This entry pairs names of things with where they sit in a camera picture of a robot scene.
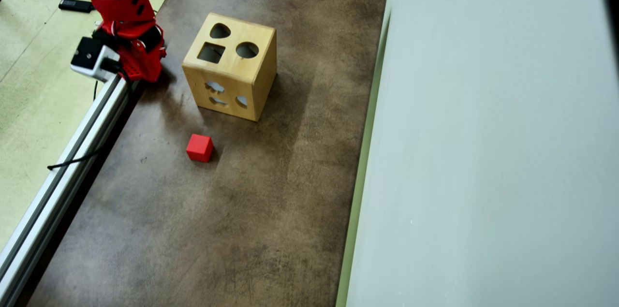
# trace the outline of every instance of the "black device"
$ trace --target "black device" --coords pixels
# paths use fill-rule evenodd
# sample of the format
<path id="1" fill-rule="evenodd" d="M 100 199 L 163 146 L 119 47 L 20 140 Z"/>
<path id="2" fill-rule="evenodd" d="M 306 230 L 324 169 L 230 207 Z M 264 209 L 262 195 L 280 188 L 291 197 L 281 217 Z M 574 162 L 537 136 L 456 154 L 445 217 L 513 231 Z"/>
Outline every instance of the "black device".
<path id="1" fill-rule="evenodd" d="M 90 14 L 95 9 L 90 1 L 83 0 L 60 0 L 58 8 L 61 10 L 84 12 L 85 14 Z"/>

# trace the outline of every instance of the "light green floor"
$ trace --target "light green floor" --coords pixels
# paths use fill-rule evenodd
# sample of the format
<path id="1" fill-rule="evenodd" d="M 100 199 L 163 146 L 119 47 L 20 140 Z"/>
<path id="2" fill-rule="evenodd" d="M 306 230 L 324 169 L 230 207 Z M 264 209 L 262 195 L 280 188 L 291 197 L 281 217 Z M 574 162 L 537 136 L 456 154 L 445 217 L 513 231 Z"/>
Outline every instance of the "light green floor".
<path id="1" fill-rule="evenodd" d="M 101 18 L 60 11 L 59 1 L 0 1 L 0 248 L 92 101 L 93 80 L 69 62 Z"/>

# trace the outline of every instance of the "red block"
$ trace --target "red block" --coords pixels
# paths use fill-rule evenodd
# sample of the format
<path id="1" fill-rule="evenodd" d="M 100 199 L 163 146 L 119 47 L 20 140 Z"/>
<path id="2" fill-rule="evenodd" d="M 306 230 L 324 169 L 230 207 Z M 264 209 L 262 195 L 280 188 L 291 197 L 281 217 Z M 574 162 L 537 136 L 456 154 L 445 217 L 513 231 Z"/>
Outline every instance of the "red block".
<path id="1" fill-rule="evenodd" d="M 193 161 L 208 162 L 210 153 L 213 151 L 213 141 L 210 137 L 192 134 L 190 143 L 187 146 L 187 155 Z"/>

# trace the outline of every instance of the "gray wall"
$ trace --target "gray wall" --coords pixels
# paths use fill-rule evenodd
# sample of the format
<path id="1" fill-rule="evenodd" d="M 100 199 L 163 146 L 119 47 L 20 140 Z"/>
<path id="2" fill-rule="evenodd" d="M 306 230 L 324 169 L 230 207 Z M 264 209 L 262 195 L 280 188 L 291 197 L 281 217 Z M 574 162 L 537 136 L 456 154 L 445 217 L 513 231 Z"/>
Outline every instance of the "gray wall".
<path id="1" fill-rule="evenodd" d="M 348 306 L 619 305 L 603 0 L 389 0 Z"/>

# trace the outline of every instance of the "wooden box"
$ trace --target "wooden box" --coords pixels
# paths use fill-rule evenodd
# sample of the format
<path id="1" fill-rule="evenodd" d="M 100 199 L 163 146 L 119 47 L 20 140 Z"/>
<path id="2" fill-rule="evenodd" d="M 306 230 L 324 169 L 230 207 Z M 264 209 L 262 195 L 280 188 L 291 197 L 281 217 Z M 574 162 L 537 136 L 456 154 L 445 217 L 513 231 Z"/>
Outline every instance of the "wooden box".
<path id="1" fill-rule="evenodd" d="M 277 72 L 276 30 L 208 14 L 183 71 L 197 106 L 257 121 Z"/>

